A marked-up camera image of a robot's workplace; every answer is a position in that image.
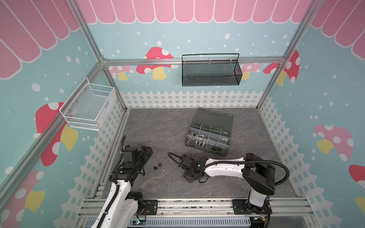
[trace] white wire basket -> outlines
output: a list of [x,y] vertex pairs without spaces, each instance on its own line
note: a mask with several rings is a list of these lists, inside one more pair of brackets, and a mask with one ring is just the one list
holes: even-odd
[[70,127],[99,131],[116,101],[114,87],[97,85],[85,78],[59,109]]

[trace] mesh basket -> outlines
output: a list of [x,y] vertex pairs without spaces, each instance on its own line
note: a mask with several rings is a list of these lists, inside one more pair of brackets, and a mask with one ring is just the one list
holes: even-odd
[[239,85],[242,71],[238,57],[239,54],[182,55],[182,86]]
[[70,127],[99,131],[116,101],[115,89],[91,84],[87,78],[79,88],[59,111]]

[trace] black hose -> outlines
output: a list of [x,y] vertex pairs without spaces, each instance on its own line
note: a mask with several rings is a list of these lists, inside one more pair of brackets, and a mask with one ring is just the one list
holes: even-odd
[[115,165],[115,167],[114,167],[114,169],[113,169],[113,171],[112,171],[112,173],[110,174],[110,178],[112,177],[112,175],[115,173],[115,171],[119,168],[118,166],[119,166],[119,164],[120,164],[120,162],[122,161],[122,159],[123,159],[123,150],[124,150],[124,148],[123,148],[123,144],[124,144],[124,140],[126,139],[126,135],[123,135],[123,137],[122,137],[122,141],[120,142],[120,158],[119,158],[119,160],[118,160],[118,162],[117,162],[117,164]]
[[268,212],[268,217],[266,219],[266,223],[264,225],[264,228],[267,228],[269,226],[269,222],[270,222],[270,211],[269,211],[269,205],[268,205],[266,200],[264,201],[264,203],[265,203],[266,211]]
[[201,176],[201,174],[203,173],[203,171],[208,168],[209,166],[213,166],[213,165],[217,165],[217,164],[233,164],[233,165],[247,165],[247,164],[256,164],[256,163],[268,163],[268,164],[274,164],[277,166],[280,166],[281,168],[283,168],[285,170],[285,176],[283,179],[275,182],[275,186],[280,185],[282,183],[284,183],[285,181],[287,181],[289,179],[290,176],[290,171],[289,169],[282,163],[277,162],[277,161],[271,161],[271,160],[250,160],[250,161],[242,161],[242,162],[233,162],[233,161],[217,161],[217,162],[213,162],[210,164],[205,165],[201,171],[199,172],[199,176]]
[[108,214],[109,209],[112,206],[112,204],[113,204],[113,202],[114,202],[114,200],[115,200],[115,198],[116,198],[116,196],[118,195],[118,192],[119,192],[119,183],[116,180],[108,180],[108,181],[113,182],[116,185],[116,189],[115,189],[115,192],[114,192],[114,195],[113,195],[112,199],[108,203],[108,206],[105,208],[104,213],[102,214],[102,216],[101,216],[101,218],[100,218],[100,220],[99,220],[96,228],[100,228],[101,225],[103,224],[103,221],[105,219],[105,216]]
[[194,175],[193,174],[191,174],[191,172],[187,169],[187,168],[185,168],[185,166],[183,165],[183,164],[181,164],[180,162],[178,162],[178,161],[176,161],[171,155],[173,155],[173,156],[175,156],[175,157],[177,157],[177,158],[182,158],[182,156],[179,156],[179,155],[177,155],[177,154],[174,154],[174,153],[171,153],[171,152],[168,152],[167,153],[167,156],[169,156],[169,158],[171,159],[171,160],[173,160],[176,164],[178,164],[180,167],[182,167],[184,170],[186,170],[188,173],[189,173],[189,175],[194,179],[194,180],[198,180],[198,178],[195,178],[194,177]]

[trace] white polka dot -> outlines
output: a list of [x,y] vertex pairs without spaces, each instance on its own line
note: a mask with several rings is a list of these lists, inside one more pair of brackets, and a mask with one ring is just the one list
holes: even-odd
[[57,109],[58,109],[58,107],[59,107],[59,104],[58,104],[58,102],[49,103],[49,104],[48,104],[48,107],[49,107],[50,109],[52,109],[52,110],[57,110]]
[[289,63],[287,64],[287,69],[289,70],[291,67],[292,67],[292,62],[289,62]]
[[340,159],[345,162],[345,161],[347,161],[347,156],[344,154],[340,154]]
[[39,92],[41,90],[41,87],[37,83],[34,83],[32,84],[32,90],[35,92]]
[[8,209],[4,209],[1,211],[1,222],[3,223],[9,217],[10,211]]
[[61,143],[60,142],[56,142],[55,144],[53,144],[52,146],[52,153],[54,153],[55,155],[58,155],[59,152],[59,145]]
[[333,137],[333,142],[338,144],[341,142],[341,138],[338,136],[335,136],[335,137]]
[[42,177],[43,177],[43,175],[44,175],[45,173],[43,172],[43,171],[39,171],[38,173],[37,173],[37,175],[35,175],[35,178],[37,179],[37,180],[40,180],[40,179],[42,179]]
[[22,210],[20,210],[20,211],[18,212],[18,214],[16,214],[16,216],[15,216],[15,220],[16,220],[17,222],[21,222],[21,221],[22,221],[22,219],[23,219],[23,215],[24,215],[24,208],[23,208]]
[[161,53],[162,53],[163,55],[165,55],[165,56],[169,54],[169,52],[168,52],[168,51],[166,51],[165,49],[162,49],[162,50],[161,50]]
[[9,167],[7,167],[7,168],[5,169],[5,173],[6,173],[6,174],[9,174],[9,173],[11,173],[11,172],[13,171],[13,169],[14,169],[14,167],[9,166]]
[[27,191],[24,188],[22,188],[22,189],[19,189],[18,191],[16,191],[14,196],[16,199],[20,199],[23,196],[25,196],[26,193],[27,193]]
[[347,140],[347,145],[349,145],[350,147],[354,146],[354,140],[353,139],[348,139]]

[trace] open plastic organizer box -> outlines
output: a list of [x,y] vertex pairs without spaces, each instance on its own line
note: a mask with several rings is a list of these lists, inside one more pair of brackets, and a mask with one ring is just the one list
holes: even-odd
[[227,156],[233,115],[199,107],[186,137],[185,146]]

